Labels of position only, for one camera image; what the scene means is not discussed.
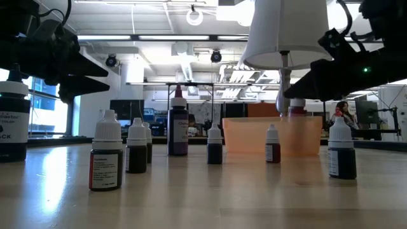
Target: white bottle cap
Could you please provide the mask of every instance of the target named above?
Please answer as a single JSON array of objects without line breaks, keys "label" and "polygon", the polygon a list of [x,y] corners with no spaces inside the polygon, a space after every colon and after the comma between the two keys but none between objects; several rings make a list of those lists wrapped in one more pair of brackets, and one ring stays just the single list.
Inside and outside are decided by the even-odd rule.
[{"label": "white bottle cap", "polygon": [[277,132],[277,129],[275,128],[274,124],[270,124],[270,127],[268,128],[266,133],[267,133],[266,143],[268,144],[279,143],[279,133]]},{"label": "white bottle cap", "polygon": [[305,99],[291,99],[290,100],[290,106],[293,107],[305,107]]},{"label": "white bottle cap", "polygon": [[93,149],[121,149],[122,142],[121,125],[116,118],[114,118],[114,111],[105,110],[103,118],[96,124]]},{"label": "white bottle cap", "polygon": [[151,136],[151,129],[148,127],[149,123],[144,122],[144,123],[142,123],[142,125],[144,126],[144,129],[146,131],[147,143],[153,143],[153,137]]},{"label": "white bottle cap", "polygon": [[335,123],[329,128],[330,148],[353,148],[352,132],[343,117],[336,117]]},{"label": "white bottle cap", "polygon": [[2,81],[0,82],[0,92],[2,93],[15,93],[27,96],[28,86],[14,81]]},{"label": "white bottle cap", "polygon": [[128,128],[128,146],[145,146],[147,144],[146,130],[141,125],[141,118],[134,118],[133,125]]},{"label": "white bottle cap", "polygon": [[208,144],[222,144],[222,133],[215,122],[212,123],[212,128],[208,130]]}]

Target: robotic arm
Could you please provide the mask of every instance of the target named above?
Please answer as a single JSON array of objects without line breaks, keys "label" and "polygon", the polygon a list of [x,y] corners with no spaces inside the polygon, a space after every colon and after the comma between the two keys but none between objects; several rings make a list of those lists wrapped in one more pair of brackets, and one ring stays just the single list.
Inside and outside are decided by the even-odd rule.
[{"label": "robotic arm", "polygon": [[[348,26],[339,33],[327,31],[318,43],[333,60],[311,63],[311,71],[285,92],[287,98],[340,100],[358,90],[365,90],[407,78],[407,0],[364,0],[359,8],[368,19],[372,32],[350,37],[361,51],[356,52],[345,36],[352,27],[352,16],[346,4],[338,0],[347,14]],[[384,48],[366,51],[360,40],[382,39]]]},{"label": "robotic arm", "polygon": [[41,15],[33,0],[0,1],[0,68],[19,68],[23,78],[35,76],[47,85],[60,84],[63,102],[110,88],[86,77],[106,77],[108,72],[82,56],[78,37],[63,27],[71,10],[71,0],[68,3],[63,22],[41,22],[40,17],[53,10]]}]

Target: window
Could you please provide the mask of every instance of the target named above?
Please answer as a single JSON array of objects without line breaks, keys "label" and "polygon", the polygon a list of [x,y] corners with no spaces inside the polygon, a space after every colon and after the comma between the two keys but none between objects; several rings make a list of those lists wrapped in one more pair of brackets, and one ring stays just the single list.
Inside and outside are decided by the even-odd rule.
[{"label": "window", "polygon": [[30,94],[31,112],[29,132],[65,133],[68,105],[59,99]]},{"label": "window", "polygon": [[[0,81],[8,78],[8,71],[0,69]],[[58,95],[59,85],[49,86],[44,80],[29,77],[23,80],[28,85],[28,98],[31,101],[29,132],[32,134],[71,134],[67,124],[69,105],[64,104]]]}]

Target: person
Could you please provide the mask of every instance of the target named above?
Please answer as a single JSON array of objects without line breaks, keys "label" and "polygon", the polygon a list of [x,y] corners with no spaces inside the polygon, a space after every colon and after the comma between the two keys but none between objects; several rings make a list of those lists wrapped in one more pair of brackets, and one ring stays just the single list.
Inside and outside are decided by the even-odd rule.
[{"label": "person", "polygon": [[335,122],[336,117],[343,117],[345,123],[356,130],[359,130],[355,117],[349,113],[349,104],[346,101],[337,103],[335,114],[332,116],[332,121]]}]

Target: green light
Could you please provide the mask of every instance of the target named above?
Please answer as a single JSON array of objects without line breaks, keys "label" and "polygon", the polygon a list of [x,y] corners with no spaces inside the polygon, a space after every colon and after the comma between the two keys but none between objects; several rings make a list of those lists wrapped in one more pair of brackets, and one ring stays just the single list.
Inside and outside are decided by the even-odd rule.
[{"label": "green light", "polygon": [[365,67],[363,69],[363,73],[370,73],[371,72],[371,68],[370,67]]}]

